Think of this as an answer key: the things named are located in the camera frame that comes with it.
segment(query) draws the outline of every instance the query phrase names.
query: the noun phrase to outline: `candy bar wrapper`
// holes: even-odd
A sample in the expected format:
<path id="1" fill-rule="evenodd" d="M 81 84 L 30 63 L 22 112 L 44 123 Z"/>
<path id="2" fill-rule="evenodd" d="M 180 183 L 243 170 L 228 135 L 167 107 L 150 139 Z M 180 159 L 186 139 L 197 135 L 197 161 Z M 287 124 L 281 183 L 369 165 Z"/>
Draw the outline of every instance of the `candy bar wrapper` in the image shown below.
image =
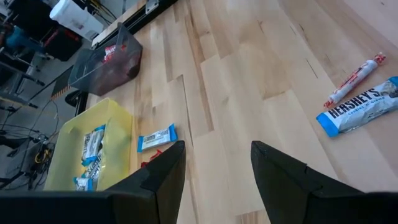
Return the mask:
<path id="1" fill-rule="evenodd" d="M 73 181 L 77 191 L 94 191 L 93 180 L 90 178 L 74 177 Z"/>
<path id="2" fill-rule="evenodd" d="M 81 175 L 82 178 L 90 178 L 93 180 L 94 188 L 96 189 L 96 185 L 98 183 L 98 177 L 100 176 L 103 160 L 103 150 L 98 152 L 97 158 L 92 162 L 86 169 L 85 173 Z"/>
<path id="3" fill-rule="evenodd" d="M 83 149 L 83 156 L 81 158 L 83 160 L 83 162 L 81 163 L 83 166 L 88 166 L 91 162 L 93 162 L 96 159 L 98 151 L 100 149 L 102 138 L 104 137 L 104 132 L 105 132 L 105 124 L 101 125 L 100 127 L 97 127 L 91 133 L 86 151 Z"/>
<path id="4" fill-rule="evenodd" d="M 177 133 L 175 132 L 174 124 L 168 128 L 155 132 L 148 136 L 138 137 L 137 152 L 150 149 L 152 147 L 160 146 L 169 142 L 176 141 L 178 139 Z"/>
<path id="5" fill-rule="evenodd" d="M 317 116 L 317 120 L 329 137 L 335 137 L 396 109 L 398 109 L 398 77 L 391 77 L 383 84 L 321 113 Z"/>

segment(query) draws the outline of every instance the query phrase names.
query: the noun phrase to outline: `light wood planks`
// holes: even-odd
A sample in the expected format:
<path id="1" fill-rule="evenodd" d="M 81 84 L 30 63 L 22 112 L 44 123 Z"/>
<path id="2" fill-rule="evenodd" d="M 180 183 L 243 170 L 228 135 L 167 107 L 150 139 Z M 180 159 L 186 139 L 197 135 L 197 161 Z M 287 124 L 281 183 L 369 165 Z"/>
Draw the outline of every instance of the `light wood planks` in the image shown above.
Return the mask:
<path id="1" fill-rule="evenodd" d="M 315 119 L 335 86 L 375 53 L 385 52 L 387 63 L 348 97 L 396 75 L 397 7 L 392 0 L 178 0 L 135 35 L 144 46 L 140 75 L 90 95 L 88 107 L 115 99 L 136 117 L 139 135 L 176 124 L 187 145 L 178 223 L 269 223 L 252 174 L 252 140 L 360 190 L 397 191 L 398 113 L 334 139 Z M 131 172 L 155 153 L 136 153 L 136 137 Z"/>

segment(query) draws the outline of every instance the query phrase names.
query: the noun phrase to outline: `floor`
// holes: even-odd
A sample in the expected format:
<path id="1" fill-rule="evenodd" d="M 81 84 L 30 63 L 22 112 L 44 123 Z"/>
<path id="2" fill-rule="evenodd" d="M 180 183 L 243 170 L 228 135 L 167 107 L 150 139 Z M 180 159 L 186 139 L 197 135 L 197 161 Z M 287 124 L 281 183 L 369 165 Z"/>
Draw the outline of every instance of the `floor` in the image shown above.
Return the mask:
<path id="1" fill-rule="evenodd" d="M 140 74 L 104 97 L 134 115 L 133 141 L 171 123 L 185 141 L 178 223 L 268 222 L 251 167 L 253 140 L 364 192 L 397 191 L 397 112 L 333 139 L 316 120 L 330 93 L 378 52 L 386 63 L 346 99 L 396 74 L 397 7 L 178 0 L 136 33 Z M 90 105 L 101 99 L 91 96 Z M 155 151 L 137 153 L 134 142 L 130 172 Z"/>
<path id="2" fill-rule="evenodd" d="M 126 8 L 128 9 L 131 7 L 136 0 L 128 0 L 126 1 Z M 48 3 L 53 6 L 57 3 L 57 1 L 48 1 Z M 112 1 L 112 0 L 105 0 L 102 1 L 102 3 L 109 8 L 115 14 L 116 17 L 119 17 L 122 14 L 122 7 L 123 7 L 123 1 Z M 83 47 L 82 48 L 90 48 L 91 44 L 88 41 L 83 42 Z M 38 78 L 42 80 L 44 83 L 49 83 L 51 82 L 54 78 L 59 76 L 61 73 L 63 73 L 66 69 L 68 69 L 70 66 L 72 66 L 75 61 L 76 57 L 78 55 L 78 52 L 67 62 L 61 62 L 57 59 L 51 60 L 51 61 L 45 61 L 42 60 L 39 57 L 35 57 L 33 64 L 38 65 L 41 68 L 41 72 L 36 72 L 33 71 L 32 69 L 28 70 L 28 74 L 31 74 L 33 77 Z M 41 89 L 41 86 L 35 85 L 34 83 L 30 81 L 25 81 L 24 84 L 22 85 L 21 90 L 23 92 L 21 93 L 20 97 L 28 99 L 30 98 L 34 93 L 38 92 Z M 44 109 L 42 115 L 39 117 L 39 113 L 41 109 L 49 102 L 50 95 L 53 90 L 53 85 L 49 86 L 45 91 L 43 91 L 41 94 L 36 96 L 33 100 L 32 103 L 37 105 L 39 109 L 30 109 L 30 108 L 23 108 L 19 110 L 16 114 L 11 116 L 9 119 L 7 119 L 6 124 L 8 125 L 18 125 L 18 126 L 23 126 L 27 128 L 32 128 L 34 123 L 37 120 L 36 125 L 34 126 L 35 130 L 39 130 L 41 133 L 45 134 L 46 136 L 51 136 L 56 130 L 59 130 L 62 125 L 67 122 L 69 119 L 73 118 L 75 115 L 75 108 L 66 104 L 64 102 L 65 95 L 74 89 L 70 89 L 68 92 L 66 92 L 63 96 L 60 98 L 57 98 L 54 103 L 57 104 L 58 106 L 58 113 L 55 109 L 54 104 L 50 103 L 46 106 Z M 7 102 L 2 102 L 2 105 L 4 106 L 11 106 L 10 103 Z M 4 111 L 0 111 L 0 121 L 3 124 L 4 121 L 6 120 L 6 115 L 7 113 Z M 57 117 L 59 118 L 59 123 L 58 126 L 56 127 L 57 123 Z M 29 130 L 21 130 L 21 128 L 13 128 L 13 127 L 5 127 L 4 130 L 10 130 L 10 131 L 17 131 L 20 134 L 28 134 Z M 8 177 L 12 172 L 10 170 L 14 170 L 16 166 L 18 166 L 18 162 L 20 161 L 19 156 L 16 156 L 14 158 L 9 158 L 6 157 L 6 155 L 10 152 L 11 150 L 6 147 L 6 146 L 0 146 L 0 177 Z M 12 184 L 10 184 L 7 189 L 14 189 L 16 187 L 19 187 L 23 185 L 24 183 L 27 182 L 27 177 L 19 177 L 17 180 L 15 180 Z M 37 190 L 40 190 L 43 187 L 43 185 L 38 186 Z M 15 189 L 15 190 L 27 190 L 27 186 Z"/>

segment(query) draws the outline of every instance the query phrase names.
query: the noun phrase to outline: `hershey's logo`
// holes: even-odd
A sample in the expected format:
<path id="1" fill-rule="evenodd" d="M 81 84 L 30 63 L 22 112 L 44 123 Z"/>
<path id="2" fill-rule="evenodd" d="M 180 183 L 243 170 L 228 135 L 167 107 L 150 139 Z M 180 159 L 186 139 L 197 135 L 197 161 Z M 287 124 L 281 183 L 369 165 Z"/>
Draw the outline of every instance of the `hershey's logo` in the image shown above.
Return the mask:
<path id="1" fill-rule="evenodd" d="M 358 96 L 355 96 L 349 101 L 339 106 L 336 106 L 328 112 L 333 118 L 338 118 L 339 116 L 349 112 L 350 110 L 355 109 L 355 107 L 360 106 L 363 103 L 366 103 L 369 100 L 375 99 L 379 96 L 381 96 L 381 94 L 378 91 L 374 90 L 374 88 L 372 88 L 368 91 L 365 91 L 364 93 L 361 93 Z"/>

